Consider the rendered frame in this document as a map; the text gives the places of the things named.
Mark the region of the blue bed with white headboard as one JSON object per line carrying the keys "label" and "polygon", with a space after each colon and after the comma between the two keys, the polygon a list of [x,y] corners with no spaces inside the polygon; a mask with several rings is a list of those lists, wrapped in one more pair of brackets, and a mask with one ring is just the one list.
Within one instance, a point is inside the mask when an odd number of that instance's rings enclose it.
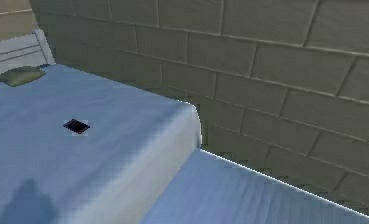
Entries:
{"label": "blue bed with white headboard", "polygon": [[0,224],[369,224],[204,151],[193,105],[57,64],[41,30],[0,40],[0,74],[24,66],[45,75],[0,82]]}

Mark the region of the small black flat object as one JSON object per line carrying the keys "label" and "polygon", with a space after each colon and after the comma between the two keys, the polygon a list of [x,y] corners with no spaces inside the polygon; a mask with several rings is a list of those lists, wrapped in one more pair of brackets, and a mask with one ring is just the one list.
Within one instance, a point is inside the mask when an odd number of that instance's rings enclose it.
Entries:
{"label": "small black flat object", "polygon": [[89,125],[76,119],[69,120],[64,124],[64,127],[76,134],[82,134],[90,128]]}

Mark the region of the green pillow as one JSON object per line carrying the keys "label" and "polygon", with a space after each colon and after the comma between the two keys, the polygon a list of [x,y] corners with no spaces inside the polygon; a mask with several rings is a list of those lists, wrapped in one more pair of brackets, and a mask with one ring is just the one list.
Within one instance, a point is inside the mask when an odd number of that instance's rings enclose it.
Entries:
{"label": "green pillow", "polygon": [[17,87],[35,81],[45,75],[38,67],[24,66],[10,69],[0,74],[0,82],[10,87]]}

